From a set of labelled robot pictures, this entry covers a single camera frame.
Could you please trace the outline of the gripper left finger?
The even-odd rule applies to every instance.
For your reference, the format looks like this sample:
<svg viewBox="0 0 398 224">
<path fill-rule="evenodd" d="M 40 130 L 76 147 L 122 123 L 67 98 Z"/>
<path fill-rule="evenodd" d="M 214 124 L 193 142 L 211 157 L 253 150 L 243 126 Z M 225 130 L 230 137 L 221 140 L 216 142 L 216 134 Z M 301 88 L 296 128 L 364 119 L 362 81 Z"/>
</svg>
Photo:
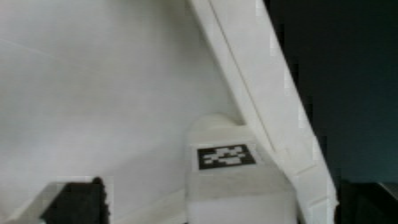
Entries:
<svg viewBox="0 0 398 224">
<path fill-rule="evenodd" d="M 5 224 L 110 224 L 102 179 L 51 184 Z"/>
</svg>

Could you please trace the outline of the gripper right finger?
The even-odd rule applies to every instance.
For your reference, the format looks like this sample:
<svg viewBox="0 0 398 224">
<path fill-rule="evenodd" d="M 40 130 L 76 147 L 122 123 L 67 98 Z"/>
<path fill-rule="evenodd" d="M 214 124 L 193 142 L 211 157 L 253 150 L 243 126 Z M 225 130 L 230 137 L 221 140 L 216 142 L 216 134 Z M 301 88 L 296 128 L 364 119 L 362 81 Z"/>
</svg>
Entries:
<svg viewBox="0 0 398 224">
<path fill-rule="evenodd" d="M 337 199 L 337 224 L 398 224 L 398 200 L 378 183 L 344 181 Z"/>
</svg>

